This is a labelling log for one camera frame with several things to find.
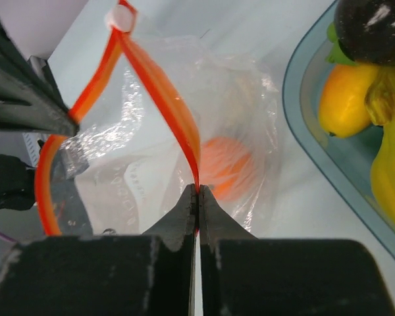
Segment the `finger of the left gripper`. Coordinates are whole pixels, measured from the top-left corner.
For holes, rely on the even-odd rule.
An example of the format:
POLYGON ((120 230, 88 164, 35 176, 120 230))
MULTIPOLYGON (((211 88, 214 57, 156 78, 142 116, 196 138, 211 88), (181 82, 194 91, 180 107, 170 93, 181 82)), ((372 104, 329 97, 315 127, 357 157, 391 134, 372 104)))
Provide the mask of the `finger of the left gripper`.
POLYGON ((0 21, 0 130, 74 136, 78 123, 57 88, 20 54, 0 21))

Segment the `clear zip top bag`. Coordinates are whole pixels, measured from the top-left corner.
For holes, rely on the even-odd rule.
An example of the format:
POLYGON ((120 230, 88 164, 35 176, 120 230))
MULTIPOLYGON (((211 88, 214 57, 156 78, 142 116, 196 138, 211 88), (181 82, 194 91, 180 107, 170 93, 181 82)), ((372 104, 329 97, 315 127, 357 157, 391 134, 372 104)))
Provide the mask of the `clear zip top bag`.
POLYGON ((279 92, 270 76, 195 36, 157 34, 127 1, 111 7, 107 25, 102 58, 70 110, 79 132, 50 136, 40 153, 35 191, 45 233, 144 232, 188 185, 204 185, 201 146, 226 136, 251 151, 257 179, 237 200, 215 199, 260 235, 279 164, 279 92))

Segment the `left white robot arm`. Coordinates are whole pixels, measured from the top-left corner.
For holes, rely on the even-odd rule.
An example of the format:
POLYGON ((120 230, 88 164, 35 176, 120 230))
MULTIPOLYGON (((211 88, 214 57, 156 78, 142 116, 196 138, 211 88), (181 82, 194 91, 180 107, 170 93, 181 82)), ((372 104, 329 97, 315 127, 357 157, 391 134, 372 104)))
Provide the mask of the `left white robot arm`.
MULTIPOLYGON (((41 77, 34 70, 0 21, 0 131, 74 136, 78 130, 51 73, 41 77)), ((0 154, 0 209, 31 208, 34 175, 34 167, 0 154)))

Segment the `orange fruit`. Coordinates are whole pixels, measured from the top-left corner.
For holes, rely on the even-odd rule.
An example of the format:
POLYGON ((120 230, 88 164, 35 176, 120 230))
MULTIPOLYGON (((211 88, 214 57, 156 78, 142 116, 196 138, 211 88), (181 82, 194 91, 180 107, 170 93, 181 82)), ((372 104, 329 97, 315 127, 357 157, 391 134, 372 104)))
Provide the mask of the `orange fruit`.
POLYGON ((234 201, 255 184, 257 169, 251 151, 226 136, 212 138, 201 146, 199 179, 219 201, 234 201))

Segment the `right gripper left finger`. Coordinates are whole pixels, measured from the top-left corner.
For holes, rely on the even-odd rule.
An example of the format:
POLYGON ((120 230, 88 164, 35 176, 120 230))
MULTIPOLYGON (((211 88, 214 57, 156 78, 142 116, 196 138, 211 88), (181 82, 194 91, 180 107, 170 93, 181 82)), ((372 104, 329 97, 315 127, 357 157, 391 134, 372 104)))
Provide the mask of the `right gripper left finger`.
POLYGON ((0 268, 0 315, 193 315, 197 198, 140 235, 16 244, 0 268))

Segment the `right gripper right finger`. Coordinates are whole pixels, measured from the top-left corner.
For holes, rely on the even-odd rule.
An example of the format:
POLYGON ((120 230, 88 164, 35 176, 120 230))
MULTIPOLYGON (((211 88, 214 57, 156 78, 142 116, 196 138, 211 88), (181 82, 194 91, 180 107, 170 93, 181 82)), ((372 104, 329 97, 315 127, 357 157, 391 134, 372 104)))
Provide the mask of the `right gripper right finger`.
POLYGON ((348 239, 256 238, 198 196, 205 315, 395 315, 367 248, 348 239))

